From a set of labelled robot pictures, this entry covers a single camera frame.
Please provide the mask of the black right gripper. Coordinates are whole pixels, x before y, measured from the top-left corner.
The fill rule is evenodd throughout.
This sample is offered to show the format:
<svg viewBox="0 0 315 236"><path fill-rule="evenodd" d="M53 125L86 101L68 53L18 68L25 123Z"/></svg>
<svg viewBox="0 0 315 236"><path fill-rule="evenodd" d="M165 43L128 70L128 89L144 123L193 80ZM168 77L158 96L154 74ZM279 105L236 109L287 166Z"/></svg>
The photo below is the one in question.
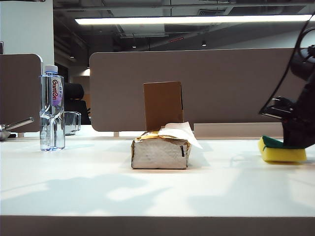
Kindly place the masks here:
<svg viewBox="0 0 315 236"><path fill-rule="evenodd" d="M281 120L283 145L307 148L315 144L315 75L310 75L296 101L278 96L260 114Z"/></svg>

